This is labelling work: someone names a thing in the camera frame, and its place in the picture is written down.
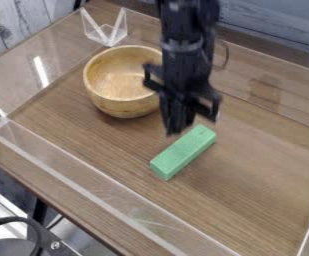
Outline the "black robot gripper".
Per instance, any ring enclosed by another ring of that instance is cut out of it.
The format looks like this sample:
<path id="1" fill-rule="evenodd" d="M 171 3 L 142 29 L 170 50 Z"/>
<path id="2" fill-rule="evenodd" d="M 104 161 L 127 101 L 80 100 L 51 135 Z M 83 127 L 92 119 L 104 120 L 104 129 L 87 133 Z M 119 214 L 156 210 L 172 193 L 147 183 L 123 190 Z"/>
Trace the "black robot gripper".
<path id="1" fill-rule="evenodd" d="M 222 96 L 211 86 L 214 42 L 160 42 L 162 64 L 143 64 L 143 85 L 159 95 L 166 135 L 183 131 L 201 115 L 215 122 Z"/>

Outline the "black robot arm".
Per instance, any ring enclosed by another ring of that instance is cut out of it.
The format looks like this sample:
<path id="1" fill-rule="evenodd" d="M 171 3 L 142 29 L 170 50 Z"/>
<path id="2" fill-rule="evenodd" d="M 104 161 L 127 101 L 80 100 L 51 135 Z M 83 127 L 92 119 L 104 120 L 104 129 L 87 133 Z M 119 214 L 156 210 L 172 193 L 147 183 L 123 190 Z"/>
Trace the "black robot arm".
<path id="1" fill-rule="evenodd" d="M 166 135 L 179 134 L 197 115 L 219 116 L 222 95 L 210 84 L 218 0 L 155 0 L 160 19 L 162 64 L 143 64 L 143 85 L 159 96 Z"/>

